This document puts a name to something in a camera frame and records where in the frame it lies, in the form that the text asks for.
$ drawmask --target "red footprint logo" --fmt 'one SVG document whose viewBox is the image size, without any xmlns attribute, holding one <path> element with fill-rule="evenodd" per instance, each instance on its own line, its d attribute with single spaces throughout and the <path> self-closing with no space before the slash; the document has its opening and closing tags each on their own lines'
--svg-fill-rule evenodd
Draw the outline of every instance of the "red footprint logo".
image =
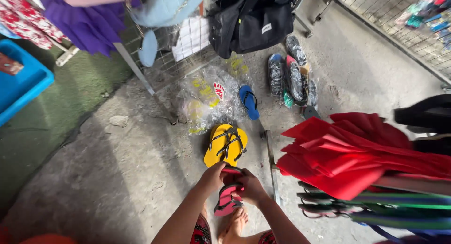
<svg viewBox="0 0 451 244">
<path fill-rule="evenodd" d="M 215 88 L 215 93 L 219 96 L 219 99 L 222 101 L 224 98 L 224 87 L 219 83 L 213 83 L 213 87 Z"/>
</svg>

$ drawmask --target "blue plastic crate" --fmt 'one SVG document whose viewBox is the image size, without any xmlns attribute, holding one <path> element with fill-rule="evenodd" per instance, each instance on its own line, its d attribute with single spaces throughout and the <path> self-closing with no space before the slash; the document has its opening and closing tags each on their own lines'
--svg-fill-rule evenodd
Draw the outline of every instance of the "blue plastic crate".
<svg viewBox="0 0 451 244">
<path fill-rule="evenodd" d="M 0 126 L 36 98 L 54 81 L 53 73 L 9 39 L 0 40 L 0 52 L 24 65 L 15 76 L 0 72 Z"/>
</svg>

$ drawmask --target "hand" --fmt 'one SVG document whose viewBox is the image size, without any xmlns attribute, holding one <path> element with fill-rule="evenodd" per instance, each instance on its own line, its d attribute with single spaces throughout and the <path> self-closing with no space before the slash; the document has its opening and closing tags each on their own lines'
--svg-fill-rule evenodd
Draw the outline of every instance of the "hand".
<svg viewBox="0 0 451 244">
<path fill-rule="evenodd" d="M 243 201 L 257 207 L 259 207 L 261 201 L 267 198 L 271 200 L 260 181 L 249 170 L 244 168 L 241 171 L 244 173 L 244 177 L 239 178 L 237 181 L 243 184 L 244 190 L 232 193 L 233 196 L 240 196 Z"/>
<path fill-rule="evenodd" d="M 207 192 L 208 195 L 210 195 L 211 192 L 222 187 L 224 185 L 222 180 L 224 179 L 224 176 L 226 174 L 225 173 L 221 174 L 221 171 L 227 164 L 228 163 L 224 161 L 220 161 L 209 167 L 202 174 L 202 177 L 200 178 L 196 186 Z"/>
</svg>

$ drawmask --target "purple fabric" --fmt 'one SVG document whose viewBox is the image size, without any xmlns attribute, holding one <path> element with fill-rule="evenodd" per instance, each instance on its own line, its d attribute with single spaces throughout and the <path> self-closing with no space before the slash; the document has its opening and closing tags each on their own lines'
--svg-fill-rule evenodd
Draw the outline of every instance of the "purple fabric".
<svg viewBox="0 0 451 244">
<path fill-rule="evenodd" d="M 59 28 L 81 50 L 110 56 L 116 50 L 113 42 L 121 42 L 119 31 L 125 29 L 122 3 L 92 7 L 72 7 L 64 0 L 41 0 L 44 16 Z"/>
</svg>

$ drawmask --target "white tag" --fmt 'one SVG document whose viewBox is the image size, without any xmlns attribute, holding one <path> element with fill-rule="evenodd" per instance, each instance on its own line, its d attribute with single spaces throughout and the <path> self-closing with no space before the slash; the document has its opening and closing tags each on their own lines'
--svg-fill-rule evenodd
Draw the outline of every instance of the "white tag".
<svg viewBox="0 0 451 244">
<path fill-rule="evenodd" d="M 271 23 L 269 23 L 269 24 L 267 24 L 266 26 L 264 26 L 264 27 L 262 28 L 262 34 L 264 34 L 265 32 L 267 32 L 267 31 L 269 31 L 269 30 L 271 30 L 271 29 L 272 29 Z"/>
</svg>

